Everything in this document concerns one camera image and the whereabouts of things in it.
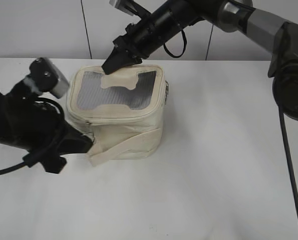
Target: zipper pull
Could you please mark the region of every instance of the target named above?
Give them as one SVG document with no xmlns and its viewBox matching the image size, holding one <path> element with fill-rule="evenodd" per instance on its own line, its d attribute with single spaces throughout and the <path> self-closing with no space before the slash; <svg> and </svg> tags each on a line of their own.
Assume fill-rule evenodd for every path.
<svg viewBox="0 0 298 240">
<path fill-rule="evenodd" d="M 168 97 L 169 97 L 169 88 L 170 88 L 170 86 L 169 86 L 168 81 L 165 81 L 165 82 L 167 83 L 167 86 L 165 87 L 165 102 L 164 102 L 164 104 L 166 105 L 167 101 L 168 101 Z"/>
</svg>

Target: bag strap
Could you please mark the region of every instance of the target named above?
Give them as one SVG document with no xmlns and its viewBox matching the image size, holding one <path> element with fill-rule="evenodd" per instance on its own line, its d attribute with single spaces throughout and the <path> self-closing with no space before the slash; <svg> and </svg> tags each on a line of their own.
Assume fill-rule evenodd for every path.
<svg viewBox="0 0 298 240">
<path fill-rule="evenodd" d="M 96 144 L 91 148 L 91 150 L 88 153 L 90 156 L 90 162 L 92 166 L 96 167 L 100 164 L 108 162 L 109 160 L 116 159 L 119 155 L 127 152 L 128 150 L 136 148 L 137 146 L 140 146 L 144 143 L 155 142 L 157 141 L 157 139 L 161 138 L 161 135 L 162 135 L 162 129 L 158 128 L 158 129 L 131 137 L 123 141 L 122 143 L 115 145 L 114 147 L 110 148 L 105 152 L 92 155 L 92 152 L 94 152 L 95 149 L 99 148 L 98 144 Z"/>
</svg>

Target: zipper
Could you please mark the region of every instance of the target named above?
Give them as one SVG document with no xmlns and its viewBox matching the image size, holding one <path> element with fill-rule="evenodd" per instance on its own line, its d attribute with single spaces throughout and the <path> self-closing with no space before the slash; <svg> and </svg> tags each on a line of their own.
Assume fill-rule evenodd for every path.
<svg viewBox="0 0 298 240">
<path fill-rule="evenodd" d="M 165 87 L 165 102 L 164 104 L 166 105 L 167 104 L 167 101 L 168 101 L 168 97 L 169 97 L 169 88 L 170 88 L 170 85 L 169 85 L 169 82 L 168 81 L 165 81 L 166 82 L 166 87 Z"/>
<path fill-rule="evenodd" d="M 149 112 L 148 114 L 145 114 L 143 116 L 139 116 L 139 117 L 133 117 L 133 118 L 119 118 L 118 120 L 116 119 L 110 119 L 110 118 L 103 118 L 101 120 L 94 120 L 94 118 L 90 118 L 90 117 L 81 117 L 77 114 L 75 114 L 73 111 L 71 111 L 71 108 L 68 107 L 71 103 L 68 102 L 67 103 L 67 109 L 68 109 L 68 112 L 69 114 L 75 118 L 76 120 L 80 121 L 80 122 L 83 122 L 85 124 L 87 124 L 88 126 L 101 126 L 101 125 L 108 125 L 108 124 L 113 124 L 113 125 L 118 125 L 118 124 L 123 124 L 123 123 L 136 123 L 136 122 L 139 122 L 145 118 L 148 118 L 150 117 L 151 115 L 153 115 L 156 111 L 157 108 L 159 108 L 158 106 L 160 105 L 160 102 L 161 102 L 161 95 L 162 93 L 166 94 L 165 96 L 165 103 L 168 99 L 168 95 L 169 95 L 169 83 L 168 81 L 162 81 L 161 82 L 161 89 L 160 89 L 160 92 L 159 92 L 159 99 L 158 99 L 158 102 L 157 102 L 157 105 L 156 105 L 156 108 Z"/>
</svg>

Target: white wall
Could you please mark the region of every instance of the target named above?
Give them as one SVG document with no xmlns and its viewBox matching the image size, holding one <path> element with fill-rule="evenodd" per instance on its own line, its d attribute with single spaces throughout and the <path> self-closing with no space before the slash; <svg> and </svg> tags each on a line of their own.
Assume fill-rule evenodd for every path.
<svg viewBox="0 0 298 240">
<path fill-rule="evenodd" d="M 254 6 L 298 23 L 298 0 L 253 0 Z M 165 0 L 137 0 L 150 11 Z M 112 41 L 125 33 L 137 17 L 109 5 L 109 0 L 83 0 L 94 59 L 106 59 Z M 201 22 L 186 30 L 187 52 L 181 60 L 205 60 L 211 24 Z M 179 34 L 167 45 L 179 54 Z M 0 57 L 89 58 L 80 0 L 0 0 Z M 163 49 L 150 59 L 172 60 Z M 225 33 L 215 27 L 209 60 L 270 60 L 261 47 L 239 32 Z"/>
<path fill-rule="evenodd" d="M 0 0 L 0 57 L 89 58 L 79 0 Z"/>
<path fill-rule="evenodd" d="M 147 10 L 154 12 L 165 0 L 137 0 Z M 112 41 L 119 35 L 125 34 L 125 27 L 129 23 L 137 23 L 140 19 L 131 17 L 116 10 L 108 4 L 108 0 L 83 0 L 89 29 L 90 43 L 93 58 L 106 59 L 113 49 Z M 202 22 L 185 30 L 188 38 L 188 47 L 182 60 L 205 60 L 211 25 Z M 181 34 L 167 44 L 172 53 L 178 55 L 183 49 Z M 172 60 L 163 48 L 152 54 L 150 59 Z"/>
</svg>

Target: bag lid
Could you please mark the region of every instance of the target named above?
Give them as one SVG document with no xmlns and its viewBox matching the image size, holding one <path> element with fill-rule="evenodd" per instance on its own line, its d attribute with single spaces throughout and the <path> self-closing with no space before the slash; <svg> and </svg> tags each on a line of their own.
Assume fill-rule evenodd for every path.
<svg viewBox="0 0 298 240">
<path fill-rule="evenodd" d="M 165 99 L 162 68 L 139 65 L 105 75 L 100 66 L 80 69 L 71 84 L 67 107 L 70 114 L 90 122 L 142 118 Z"/>
</svg>

